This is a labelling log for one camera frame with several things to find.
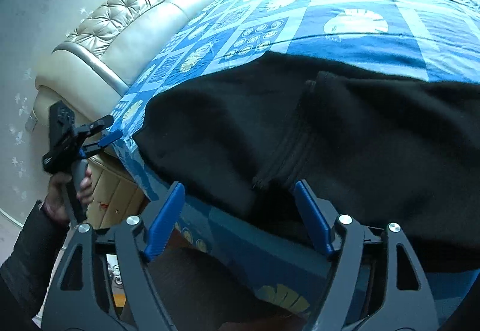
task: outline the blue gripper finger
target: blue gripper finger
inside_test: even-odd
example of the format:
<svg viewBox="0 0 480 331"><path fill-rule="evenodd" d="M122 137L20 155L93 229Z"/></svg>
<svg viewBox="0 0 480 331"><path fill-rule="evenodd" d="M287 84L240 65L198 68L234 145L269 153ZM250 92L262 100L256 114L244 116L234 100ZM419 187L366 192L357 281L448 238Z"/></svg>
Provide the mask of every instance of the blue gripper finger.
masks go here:
<svg viewBox="0 0 480 331"><path fill-rule="evenodd" d="M110 132L108 135L105 135L102 137L97 145L99 147L107 147L109 144L115 142L116 140L120 139L123 136L123 131L122 130L116 130L113 132Z"/></svg>
<svg viewBox="0 0 480 331"><path fill-rule="evenodd" d="M305 180L295 184L293 195L315 250L331 256L335 252L333 226L338 212L329 201L316 197Z"/></svg>
<svg viewBox="0 0 480 331"><path fill-rule="evenodd" d="M142 217L148 215L148 213L154 213L152 209L155 207L158 208L156 203L157 202L151 202L143 212ZM149 222L146 221L148 220L147 218L143 219L147 228L147 245L143 254L149 262L160 255L165 249L174 224L178 220L184 204L185 188L181 183L174 182L166 194L165 203L152 223L149 224Z"/></svg>

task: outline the silver trim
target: silver trim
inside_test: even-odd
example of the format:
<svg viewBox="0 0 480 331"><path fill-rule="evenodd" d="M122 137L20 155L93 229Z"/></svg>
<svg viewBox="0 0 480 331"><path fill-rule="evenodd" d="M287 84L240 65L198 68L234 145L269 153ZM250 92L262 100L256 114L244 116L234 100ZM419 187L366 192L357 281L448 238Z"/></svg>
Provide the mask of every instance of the silver trim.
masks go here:
<svg viewBox="0 0 480 331"><path fill-rule="evenodd" d="M108 85L114 89L121 97L123 97L129 87L123 82L120 77L115 74L110 68L107 67L100 59L95 55L92 55L86 48L82 47L80 44L73 42L63 42L55 47L52 52L64 50L71 52L72 54L78 56L82 59L89 67L92 68L95 73L98 74Z"/></svg>
<svg viewBox="0 0 480 331"><path fill-rule="evenodd" d="M15 220L13 217L11 217L8 213L6 213L2 208L0 208L0 214L9 220L11 223L15 224L18 228L23 229L23 224L17 220Z"/></svg>

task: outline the wall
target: wall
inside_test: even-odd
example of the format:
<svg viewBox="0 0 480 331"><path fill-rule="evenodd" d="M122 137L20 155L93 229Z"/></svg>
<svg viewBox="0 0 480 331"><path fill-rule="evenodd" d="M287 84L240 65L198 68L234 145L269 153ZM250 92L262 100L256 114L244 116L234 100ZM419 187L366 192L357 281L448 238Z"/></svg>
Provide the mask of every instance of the wall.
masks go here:
<svg viewBox="0 0 480 331"><path fill-rule="evenodd" d="M0 213L19 223L45 197L49 178L41 168L47 129L25 131L37 94L35 63L104 1L0 0Z"/></svg>

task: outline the black bracket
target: black bracket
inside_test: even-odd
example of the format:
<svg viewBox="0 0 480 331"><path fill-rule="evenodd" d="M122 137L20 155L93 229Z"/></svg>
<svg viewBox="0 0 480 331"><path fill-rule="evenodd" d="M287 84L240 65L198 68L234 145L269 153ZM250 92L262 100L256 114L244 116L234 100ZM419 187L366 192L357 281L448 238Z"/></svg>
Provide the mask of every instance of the black bracket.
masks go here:
<svg viewBox="0 0 480 331"><path fill-rule="evenodd" d="M72 181L63 189L63 198L72 226L86 219L86 209L77 200L80 182L85 177L87 159L102 152L110 143L122 137L122 131L112 132L97 142L84 144L89 137L104 131L113 124L107 115L93 123L75 127L75 113L62 101L50 107L49 141L50 151L42 157L43 169L50 174L60 171L71 174Z"/></svg>
<svg viewBox="0 0 480 331"><path fill-rule="evenodd" d="M315 249L333 260L322 299L304 330L436 331L435 303L422 266L401 227L361 225L297 182L295 201ZM346 325L363 259L372 266L361 318Z"/></svg>

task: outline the blue patterned quilt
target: blue patterned quilt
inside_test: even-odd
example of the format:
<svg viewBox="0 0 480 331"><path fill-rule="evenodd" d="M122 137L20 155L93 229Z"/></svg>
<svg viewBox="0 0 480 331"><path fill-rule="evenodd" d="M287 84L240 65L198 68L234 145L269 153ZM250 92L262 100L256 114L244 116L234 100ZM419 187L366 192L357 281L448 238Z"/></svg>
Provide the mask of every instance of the blue patterned quilt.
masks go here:
<svg viewBox="0 0 480 331"><path fill-rule="evenodd" d="M124 132L115 151L150 199L162 197L166 184L144 164L132 139L149 99L267 50L428 81L479 83L480 1L216 0L159 48L112 112L110 130ZM197 199L188 198L177 229L227 264L257 296L303 316L325 284L329 264L311 249L261 232ZM464 273L452 280L429 275L441 320L475 276ZM359 303L362 292L359 284Z"/></svg>

